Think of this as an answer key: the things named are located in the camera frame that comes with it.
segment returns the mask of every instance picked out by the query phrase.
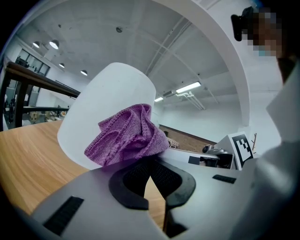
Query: black rubber pad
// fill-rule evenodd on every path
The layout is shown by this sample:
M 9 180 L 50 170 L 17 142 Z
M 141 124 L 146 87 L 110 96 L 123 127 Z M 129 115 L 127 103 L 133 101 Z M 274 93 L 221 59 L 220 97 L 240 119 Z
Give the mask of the black rubber pad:
M 213 179 L 222 181 L 222 182 L 228 182 L 228 183 L 234 183 L 236 181 L 236 178 L 230 178 L 222 175 L 215 175 L 212 177 Z
M 69 197 L 44 223 L 44 227 L 57 235 L 61 235 L 82 203 L 83 199 L 80 197 Z

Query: brick wall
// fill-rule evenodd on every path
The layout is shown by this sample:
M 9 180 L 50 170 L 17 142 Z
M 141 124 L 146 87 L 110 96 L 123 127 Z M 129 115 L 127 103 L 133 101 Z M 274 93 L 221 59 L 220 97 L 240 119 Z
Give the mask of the brick wall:
M 159 126 L 159 129 L 167 131 L 168 137 L 179 143 L 179 148 L 181 150 L 192 151 L 192 152 L 202 152 L 202 148 L 207 144 L 216 144 L 215 142 L 208 141 L 206 139 L 187 134 L 170 127 L 163 125 Z

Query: window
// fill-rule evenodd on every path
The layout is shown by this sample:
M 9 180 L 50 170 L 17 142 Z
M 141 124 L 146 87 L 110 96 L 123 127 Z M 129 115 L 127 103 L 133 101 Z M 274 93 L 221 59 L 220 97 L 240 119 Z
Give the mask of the window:
M 48 65 L 42 63 L 40 60 L 26 52 L 24 49 L 21 50 L 15 62 L 42 76 L 46 76 L 47 72 L 50 69 Z

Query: concrete ceiling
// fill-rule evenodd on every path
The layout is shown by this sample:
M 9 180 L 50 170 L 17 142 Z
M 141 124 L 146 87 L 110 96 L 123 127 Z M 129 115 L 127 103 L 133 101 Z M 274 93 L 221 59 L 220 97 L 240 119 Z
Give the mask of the concrete ceiling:
M 49 41 L 59 50 L 51 62 L 65 71 L 93 79 L 112 62 L 127 63 L 154 83 L 157 96 L 200 81 L 198 98 L 236 93 L 223 59 L 206 36 L 175 11 L 151 0 L 56 1 L 27 21 L 17 35 L 45 55 Z M 118 33 L 116 27 L 122 27 Z

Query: purple towel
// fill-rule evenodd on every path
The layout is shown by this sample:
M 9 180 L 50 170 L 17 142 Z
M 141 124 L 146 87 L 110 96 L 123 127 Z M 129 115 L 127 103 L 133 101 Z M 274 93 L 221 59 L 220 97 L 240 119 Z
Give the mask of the purple towel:
M 166 150 L 164 132 L 151 121 L 151 106 L 137 104 L 98 123 L 101 133 L 84 154 L 93 162 L 107 166 L 128 159 L 140 159 Z

